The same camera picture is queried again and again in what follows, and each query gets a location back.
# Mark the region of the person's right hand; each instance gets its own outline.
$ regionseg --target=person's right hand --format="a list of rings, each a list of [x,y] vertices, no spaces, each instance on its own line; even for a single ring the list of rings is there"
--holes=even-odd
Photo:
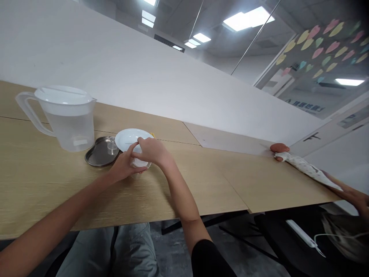
[[[137,141],[140,144],[142,153],[132,152],[131,156],[133,158],[138,158],[145,162],[152,162],[158,166],[163,166],[165,163],[173,160],[171,154],[161,141],[154,138],[143,139],[141,137]]]

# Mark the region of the door handle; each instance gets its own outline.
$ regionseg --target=door handle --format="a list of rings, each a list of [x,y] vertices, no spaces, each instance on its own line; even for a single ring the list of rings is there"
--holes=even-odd
[[[308,138],[306,138],[306,139],[304,139],[303,141],[307,141],[307,140],[309,140],[309,139],[321,139],[320,137],[317,137],[316,136],[316,134],[318,134],[319,132],[316,132],[314,135],[311,135],[310,137],[308,137]]]

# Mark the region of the ceiling light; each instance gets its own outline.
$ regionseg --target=ceiling light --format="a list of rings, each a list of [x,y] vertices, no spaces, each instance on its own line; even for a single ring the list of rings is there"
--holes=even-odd
[[[244,19],[244,13],[239,12],[235,14],[234,16],[231,16],[230,18],[223,21],[227,26],[231,27],[236,32],[244,30],[246,28],[251,27],[249,22]]]
[[[181,47],[178,47],[177,45],[172,46],[174,49],[177,49],[178,51],[183,50]]]
[[[353,85],[358,86],[363,83],[365,80],[351,80],[351,79],[336,79],[338,83],[341,85]]]
[[[150,5],[155,6],[156,0],[144,0],[145,2],[149,3]]]
[[[202,33],[198,33],[197,35],[193,36],[195,39],[201,41],[201,42],[208,42],[211,40],[211,38],[208,38],[207,36],[203,35]]]
[[[142,18],[142,23],[144,23],[145,25],[148,25],[149,27],[154,27],[154,23],[152,23],[151,21],[148,21],[145,18]]]
[[[148,12],[146,12],[146,11],[144,11],[144,10],[142,10],[142,17],[144,17],[144,18],[146,18],[146,19],[148,19],[148,20],[150,20],[151,22],[155,22],[155,16],[153,16],[151,13],[148,13]]]
[[[187,45],[189,48],[196,48],[196,45],[193,45],[191,42],[186,42],[184,45]]]
[[[189,39],[189,42],[191,42],[193,45],[199,46],[201,43],[198,43],[197,41],[195,41],[194,39]]]
[[[250,27],[254,28],[256,26],[263,25],[269,16],[270,14],[263,7],[259,7],[247,13],[239,12],[223,22],[238,32]],[[271,16],[267,23],[274,20],[274,17]]]

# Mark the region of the hand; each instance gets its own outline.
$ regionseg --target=hand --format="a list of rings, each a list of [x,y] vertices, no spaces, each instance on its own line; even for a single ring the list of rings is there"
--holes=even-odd
[[[145,162],[152,162],[159,167],[164,166],[164,164],[173,161],[172,156],[161,143],[161,141],[154,138],[143,139],[139,137],[138,143],[142,149],[142,153],[132,152],[133,158],[138,158]]]
[[[357,210],[367,209],[366,197],[362,192],[357,190],[340,191],[332,187],[330,187],[330,189],[339,197],[354,205]]]
[[[131,154],[133,152],[133,148],[138,145],[138,142],[132,144],[126,152],[123,152],[119,155],[114,165],[109,170],[108,174],[112,177],[114,182],[123,180],[128,176],[141,173],[147,170],[147,167],[132,167],[131,166]]]

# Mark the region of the door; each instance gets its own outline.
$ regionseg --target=door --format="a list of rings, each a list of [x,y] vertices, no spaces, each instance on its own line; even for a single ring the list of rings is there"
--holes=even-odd
[[[291,152],[304,157],[368,123],[369,99],[366,99],[292,145]]]

